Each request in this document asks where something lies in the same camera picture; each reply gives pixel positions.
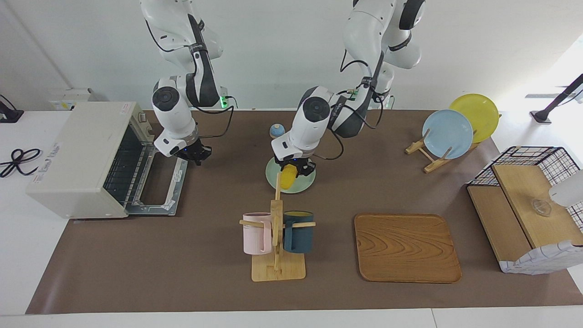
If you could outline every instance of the mug handle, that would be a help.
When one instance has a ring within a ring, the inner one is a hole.
[[[271,247],[271,222],[263,221],[263,246],[261,246],[261,253],[266,253]]]
[[[288,220],[286,222],[286,238],[283,241],[283,245],[285,249],[289,249],[289,250],[293,250],[292,247],[292,225],[294,224],[294,222],[292,220]]]

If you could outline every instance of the blue ball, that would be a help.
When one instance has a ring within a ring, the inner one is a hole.
[[[269,135],[272,138],[281,137],[286,132],[286,129],[281,124],[274,124],[269,128]]]

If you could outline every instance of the green plate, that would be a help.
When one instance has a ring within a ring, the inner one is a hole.
[[[271,158],[265,167],[265,177],[267,182],[275,189],[275,183],[278,178],[278,173],[281,172],[281,167],[275,162],[275,158]],[[282,189],[285,194],[297,194],[308,189],[316,179],[316,171],[313,171],[309,176],[299,176],[289,189]]]

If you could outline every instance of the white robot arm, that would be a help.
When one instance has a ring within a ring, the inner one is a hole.
[[[159,52],[185,75],[161,78],[152,96],[156,117],[164,127],[154,145],[165,156],[201,164],[211,154],[202,145],[190,107],[210,107],[220,100],[211,59],[223,53],[219,38],[197,16],[192,0],[141,0],[142,13]],[[151,27],[164,34],[156,40]]]
[[[353,0],[353,10],[343,32],[346,51],[358,64],[363,79],[351,100],[322,86],[309,89],[298,106],[289,132],[272,140],[276,163],[309,175],[315,169],[309,157],[329,128],[342,138],[362,130],[371,100],[383,101],[394,78],[391,65],[412,68],[421,59],[411,42],[411,29],[424,12],[424,0]]]

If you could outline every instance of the white wall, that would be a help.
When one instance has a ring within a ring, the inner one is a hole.
[[[180,73],[157,53],[138,0],[2,1],[65,79],[92,88],[100,100],[138,100],[148,108],[157,79]],[[198,0],[225,48],[213,61],[216,76],[247,108],[295,107],[314,85],[357,85],[356,67],[338,72],[351,6],[350,0]],[[0,20],[0,92],[20,107],[43,109],[39,99],[54,85],[50,70],[33,69],[7,25]],[[439,109],[479,92],[505,110],[581,33],[580,0],[429,0],[413,31],[423,59],[413,70],[397,70],[395,107]]]

